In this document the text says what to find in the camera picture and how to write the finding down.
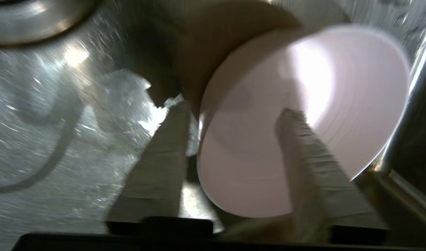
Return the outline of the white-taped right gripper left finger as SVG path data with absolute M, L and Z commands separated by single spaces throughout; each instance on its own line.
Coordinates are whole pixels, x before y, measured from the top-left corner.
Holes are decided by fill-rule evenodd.
M 133 235 L 146 218 L 178 216 L 188 167 L 190 117 L 186 102 L 170 107 L 107 214 L 109 233 Z

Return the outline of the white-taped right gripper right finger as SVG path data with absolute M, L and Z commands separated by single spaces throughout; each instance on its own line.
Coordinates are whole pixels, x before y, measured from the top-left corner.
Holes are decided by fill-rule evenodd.
M 284 109 L 275 125 L 302 243 L 383 243 L 389 227 L 299 110 Z

